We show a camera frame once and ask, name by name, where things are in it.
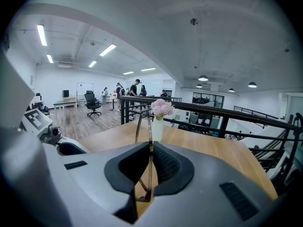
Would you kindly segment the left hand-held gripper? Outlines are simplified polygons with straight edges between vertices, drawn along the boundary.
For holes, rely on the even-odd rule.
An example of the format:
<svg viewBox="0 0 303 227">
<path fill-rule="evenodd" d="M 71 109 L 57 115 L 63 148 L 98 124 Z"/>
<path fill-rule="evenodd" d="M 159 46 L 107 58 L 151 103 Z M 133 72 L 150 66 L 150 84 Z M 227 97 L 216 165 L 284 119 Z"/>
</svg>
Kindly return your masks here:
<svg viewBox="0 0 303 227">
<path fill-rule="evenodd" d="M 37 136 L 43 143 L 56 146 L 61 156 L 88 154 L 89 151 L 76 140 L 62 137 L 53 120 L 44 115 L 38 109 L 32 109 L 24 113 L 20 123 L 20 129 Z"/>
</svg>

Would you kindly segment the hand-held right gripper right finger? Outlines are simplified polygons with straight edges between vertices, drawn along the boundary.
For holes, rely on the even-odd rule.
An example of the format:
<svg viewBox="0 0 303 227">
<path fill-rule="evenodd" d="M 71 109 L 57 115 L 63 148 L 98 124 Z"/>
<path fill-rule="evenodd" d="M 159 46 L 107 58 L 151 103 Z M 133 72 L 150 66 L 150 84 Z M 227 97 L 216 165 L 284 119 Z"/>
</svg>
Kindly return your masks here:
<svg viewBox="0 0 303 227">
<path fill-rule="evenodd" d="M 158 185 L 144 227 L 259 227 L 281 200 L 219 158 L 154 143 Z"/>
</svg>

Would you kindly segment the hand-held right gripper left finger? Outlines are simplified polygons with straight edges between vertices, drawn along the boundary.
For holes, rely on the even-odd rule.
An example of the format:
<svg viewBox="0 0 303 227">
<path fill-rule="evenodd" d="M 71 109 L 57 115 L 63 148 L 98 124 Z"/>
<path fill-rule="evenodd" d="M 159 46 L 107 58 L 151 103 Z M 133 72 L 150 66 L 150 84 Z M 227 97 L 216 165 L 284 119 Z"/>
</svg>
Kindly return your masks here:
<svg viewBox="0 0 303 227">
<path fill-rule="evenodd" d="M 135 203 L 135 184 L 149 156 L 147 142 L 71 156 L 44 145 L 50 207 L 48 227 L 146 227 Z"/>
</svg>

